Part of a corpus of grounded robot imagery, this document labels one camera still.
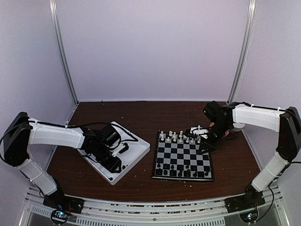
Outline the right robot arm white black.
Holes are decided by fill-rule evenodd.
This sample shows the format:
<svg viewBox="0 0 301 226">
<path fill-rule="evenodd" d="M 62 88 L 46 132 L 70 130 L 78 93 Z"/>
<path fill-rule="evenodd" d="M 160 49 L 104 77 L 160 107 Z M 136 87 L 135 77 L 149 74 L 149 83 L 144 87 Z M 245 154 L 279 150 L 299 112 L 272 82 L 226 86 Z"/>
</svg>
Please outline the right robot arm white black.
<svg viewBox="0 0 301 226">
<path fill-rule="evenodd" d="M 226 132 L 242 127 L 255 156 L 265 163 L 241 197 L 244 207 L 252 207 L 258 202 L 259 193 L 280 177 L 301 149 L 301 118 L 297 108 L 271 108 L 247 102 L 221 106 L 212 101 L 206 104 L 203 113 L 212 126 L 206 138 L 201 138 L 201 152 L 214 151 Z"/>
</svg>

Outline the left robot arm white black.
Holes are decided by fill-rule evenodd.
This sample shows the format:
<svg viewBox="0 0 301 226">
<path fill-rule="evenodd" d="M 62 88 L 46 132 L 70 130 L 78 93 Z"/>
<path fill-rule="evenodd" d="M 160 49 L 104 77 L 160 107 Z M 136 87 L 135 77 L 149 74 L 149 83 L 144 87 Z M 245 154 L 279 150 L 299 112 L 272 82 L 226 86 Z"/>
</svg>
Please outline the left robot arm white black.
<svg viewBox="0 0 301 226">
<path fill-rule="evenodd" d="M 0 155 L 6 164 L 18 168 L 32 181 L 57 209 L 67 206 L 68 200 L 59 183 L 31 157 L 29 145 L 65 146 L 84 151 L 85 157 L 93 156 L 95 162 L 115 173 L 121 160 L 113 156 L 113 150 L 122 142 L 115 123 L 99 122 L 101 130 L 91 129 L 91 123 L 59 125 L 30 118 L 20 112 L 0 139 L 3 152 Z"/>
</svg>

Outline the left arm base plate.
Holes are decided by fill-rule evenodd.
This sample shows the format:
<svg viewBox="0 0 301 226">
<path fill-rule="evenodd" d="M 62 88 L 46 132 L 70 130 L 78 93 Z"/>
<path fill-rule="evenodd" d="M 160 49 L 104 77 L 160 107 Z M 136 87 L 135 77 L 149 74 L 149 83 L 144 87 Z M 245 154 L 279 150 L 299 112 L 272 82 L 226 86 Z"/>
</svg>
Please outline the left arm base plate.
<svg viewBox="0 0 301 226">
<path fill-rule="evenodd" d="M 84 200 L 65 195 L 46 195 L 43 205 L 66 212 L 80 214 L 84 206 Z"/>
</svg>

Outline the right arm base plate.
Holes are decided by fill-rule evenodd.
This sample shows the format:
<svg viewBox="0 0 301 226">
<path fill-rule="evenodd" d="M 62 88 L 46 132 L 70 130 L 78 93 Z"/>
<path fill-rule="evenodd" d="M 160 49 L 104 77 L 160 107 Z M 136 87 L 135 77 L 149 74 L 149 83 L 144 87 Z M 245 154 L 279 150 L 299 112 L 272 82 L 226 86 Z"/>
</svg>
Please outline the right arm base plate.
<svg viewBox="0 0 301 226">
<path fill-rule="evenodd" d="M 224 201 L 228 213 L 243 211 L 265 204 L 264 198 L 260 197 L 255 200 L 248 200 L 245 194 L 226 198 Z"/>
</svg>

